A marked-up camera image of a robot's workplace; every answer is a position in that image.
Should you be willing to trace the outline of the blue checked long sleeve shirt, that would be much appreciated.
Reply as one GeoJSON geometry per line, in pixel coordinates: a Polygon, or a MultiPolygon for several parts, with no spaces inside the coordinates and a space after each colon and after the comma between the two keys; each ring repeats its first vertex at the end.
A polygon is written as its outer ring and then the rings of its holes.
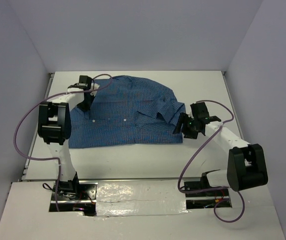
{"type": "Polygon", "coordinates": [[[90,110],[70,112],[69,148],[85,149],[132,144],[180,144],[174,134],[185,105],[174,92],[156,81],[120,75],[99,79],[90,110]]]}

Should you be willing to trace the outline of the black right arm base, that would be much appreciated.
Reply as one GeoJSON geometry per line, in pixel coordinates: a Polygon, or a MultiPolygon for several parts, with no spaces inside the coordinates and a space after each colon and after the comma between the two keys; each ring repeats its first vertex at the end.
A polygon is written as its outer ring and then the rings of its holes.
{"type": "MultiPolygon", "coordinates": [[[[184,181],[180,186],[183,191],[199,191],[202,189],[210,188],[205,180],[202,178],[195,178],[189,181],[184,181]]],[[[227,189],[211,190],[199,193],[186,193],[186,208],[191,209],[211,209],[216,203],[219,208],[231,208],[230,195],[227,189]]]]}

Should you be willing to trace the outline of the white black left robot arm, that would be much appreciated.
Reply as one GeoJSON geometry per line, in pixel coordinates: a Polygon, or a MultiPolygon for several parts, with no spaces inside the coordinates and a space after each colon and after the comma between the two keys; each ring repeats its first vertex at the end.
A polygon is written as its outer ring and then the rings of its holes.
{"type": "Polygon", "coordinates": [[[81,193],[68,146],[72,132],[70,112],[74,108],[89,111],[96,95],[96,92],[91,91],[98,88],[93,78],[81,75],[79,81],[69,86],[65,94],[39,105],[37,132],[47,144],[52,157],[59,158],[59,182],[56,188],[69,199],[75,199],[81,193]]]}

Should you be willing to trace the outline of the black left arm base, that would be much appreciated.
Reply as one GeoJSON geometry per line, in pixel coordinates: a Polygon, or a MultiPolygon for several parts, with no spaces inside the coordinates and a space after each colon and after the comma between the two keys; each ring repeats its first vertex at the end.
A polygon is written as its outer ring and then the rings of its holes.
{"type": "Polygon", "coordinates": [[[43,183],[42,187],[51,191],[51,199],[49,212],[80,212],[85,216],[96,215],[96,195],[98,182],[90,182],[81,180],[76,192],[59,190],[56,196],[55,184],[50,186],[43,183]]]}

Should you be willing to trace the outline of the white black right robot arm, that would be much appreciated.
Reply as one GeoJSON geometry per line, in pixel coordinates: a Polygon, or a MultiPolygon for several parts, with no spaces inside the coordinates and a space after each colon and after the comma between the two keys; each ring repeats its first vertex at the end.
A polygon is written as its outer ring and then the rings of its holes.
{"type": "Polygon", "coordinates": [[[225,126],[235,117],[231,116],[230,119],[222,121],[218,116],[210,115],[206,100],[197,101],[190,107],[189,114],[180,113],[173,133],[182,133],[184,137],[193,140],[202,134],[207,137],[207,140],[189,159],[179,180],[182,180],[189,165],[210,141],[214,141],[227,154],[227,168],[204,172],[201,176],[200,189],[188,190],[179,184],[179,192],[184,194],[203,193],[210,196],[215,191],[228,188],[240,192],[266,185],[269,177],[262,146],[241,139],[225,126]]]}

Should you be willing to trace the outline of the silver tape patch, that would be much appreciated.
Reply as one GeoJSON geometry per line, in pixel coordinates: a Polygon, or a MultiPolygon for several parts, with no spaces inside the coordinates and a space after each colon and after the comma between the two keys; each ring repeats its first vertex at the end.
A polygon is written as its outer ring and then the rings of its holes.
{"type": "Polygon", "coordinates": [[[185,195],[175,180],[101,181],[97,185],[99,217],[186,214],[185,195]]]}

